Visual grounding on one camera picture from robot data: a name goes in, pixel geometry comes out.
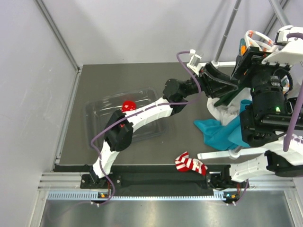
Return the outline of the white round clip hanger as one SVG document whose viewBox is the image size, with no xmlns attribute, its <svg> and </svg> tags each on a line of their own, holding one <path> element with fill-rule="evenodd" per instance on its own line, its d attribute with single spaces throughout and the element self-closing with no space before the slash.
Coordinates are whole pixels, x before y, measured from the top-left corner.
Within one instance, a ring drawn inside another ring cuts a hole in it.
<svg viewBox="0 0 303 227">
<path fill-rule="evenodd" d="M 249 30 L 240 40 L 236 63 L 282 64 L 282 61 L 278 58 L 278 54 L 278 46 L 274 44 L 271 38 L 261 32 Z"/>
</svg>

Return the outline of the red striped santa sock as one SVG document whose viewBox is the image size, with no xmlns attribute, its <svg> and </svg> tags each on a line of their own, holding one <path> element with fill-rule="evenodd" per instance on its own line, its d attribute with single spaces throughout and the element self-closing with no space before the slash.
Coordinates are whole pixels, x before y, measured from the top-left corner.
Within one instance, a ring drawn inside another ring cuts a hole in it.
<svg viewBox="0 0 303 227">
<path fill-rule="evenodd" d="M 190 158 L 188 152 L 184 152 L 175 159 L 175 167 L 179 172 L 193 171 L 206 176 L 208 167 L 199 159 Z"/>
</svg>

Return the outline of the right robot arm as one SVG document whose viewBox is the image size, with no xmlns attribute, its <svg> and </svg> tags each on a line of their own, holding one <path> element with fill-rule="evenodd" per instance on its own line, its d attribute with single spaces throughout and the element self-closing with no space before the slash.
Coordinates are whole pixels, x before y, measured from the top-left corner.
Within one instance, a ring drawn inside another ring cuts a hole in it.
<svg viewBox="0 0 303 227">
<path fill-rule="evenodd" d="M 288 99 L 282 86 L 282 78 L 289 78 L 290 68 L 301 59 L 298 51 L 264 52 L 249 47 L 238 57 L 230 76 L 211 63 L 205 65 L 215 97 L 250 88 L 252 102 L 240 113 L 241 137 L 250 147 L 262 148 L 257 158 L 229 165 L 219 176 L 212 176 L 211 186 L 228 188 L 267 174 L 302 176 L 303 140 L 293 130 L 303 128 L 303 101 L 301 97 Z"/>
</svg>

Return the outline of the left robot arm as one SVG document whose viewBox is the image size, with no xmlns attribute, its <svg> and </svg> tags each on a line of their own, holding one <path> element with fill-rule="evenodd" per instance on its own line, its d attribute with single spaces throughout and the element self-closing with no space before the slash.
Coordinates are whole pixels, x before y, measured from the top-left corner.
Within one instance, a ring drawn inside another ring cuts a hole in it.
<svg viewBox="0 0 303 227">
<path fill-rule="evenodd" d="M 116 110 L 112 113 L 104 130 L 91 140 L 98 158 L 89 171 L 91 182 L 103 187 L 109 180 L 111 167 L 119 152 L 127 149 L 133 133 L 156 120 L 171 117 L 189 104 L 186 97 L 204 92 L 208 97 L 222 97 L 236 91 L 239 82 L 220 72 L 212 63 L 204 66 L 184 64 L 190 79 L 169 79 L 165 83 L 163 96 L 158 100 L 129 111 Z"/>
</svg>

